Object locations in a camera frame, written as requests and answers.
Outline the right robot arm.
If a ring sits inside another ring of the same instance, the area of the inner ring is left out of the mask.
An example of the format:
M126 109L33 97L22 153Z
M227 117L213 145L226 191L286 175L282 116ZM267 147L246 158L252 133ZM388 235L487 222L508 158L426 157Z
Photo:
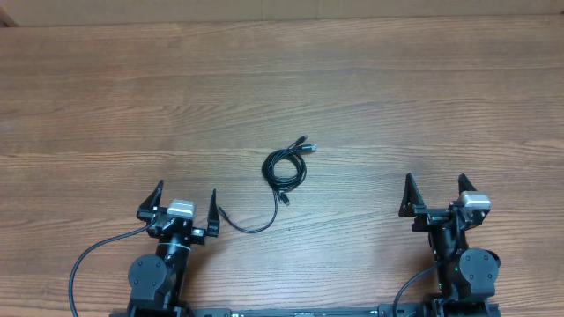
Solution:
M499 316L497 305L488 300L495 294L501 266L493 251L471 248L465 233L483 224L491 210L489 196L478 191L465 174L457 178L458 198L443 209L428 208L414 176L405 177L400 217L413 219L412 231L425 232L434 253L434 264L408 280L398 291L392 314L412 316ZM401 308L404 292L431 272L437 274L439 292L426 295L415 308Z

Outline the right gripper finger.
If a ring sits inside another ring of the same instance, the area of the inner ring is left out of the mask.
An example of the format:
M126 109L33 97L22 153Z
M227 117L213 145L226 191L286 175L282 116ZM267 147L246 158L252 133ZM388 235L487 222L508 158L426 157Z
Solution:
M400 217L417 217L426 208L419 188L412 173L405 176L404 195L398 215Z
M476 191L475 187L472 185L471 181L468 179L468 177L464 173L461 173L457 177L457 184L458 184L458 193L459 194L462 194L463 192L466 192L466 191Z

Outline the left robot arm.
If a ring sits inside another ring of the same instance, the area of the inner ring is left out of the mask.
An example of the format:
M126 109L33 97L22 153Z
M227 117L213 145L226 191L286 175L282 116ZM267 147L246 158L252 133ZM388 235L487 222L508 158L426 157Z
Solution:
M127 317L189 317L194 313L181 300L191 246L203 245L207 237L219 236L219 207L215 194L207 217L207 226L194 226L196 205L174 199L160 206L164 182L160 181L137 209L137 218L146 222L145 231L158 241L153 254L138 257L128 272L131 287Z

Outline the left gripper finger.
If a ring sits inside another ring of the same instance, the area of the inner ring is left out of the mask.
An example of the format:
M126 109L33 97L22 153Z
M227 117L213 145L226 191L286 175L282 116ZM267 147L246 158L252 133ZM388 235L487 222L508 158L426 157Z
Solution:
M160 206L160 199L162 196L162 190L164 187L164 181L160 180L155 189L149 194L145 200L139 205L138 212L153 212L155 207Z
M217 191L213 189L207 217L206 235L217 238L219 236L220 218L217 205Z

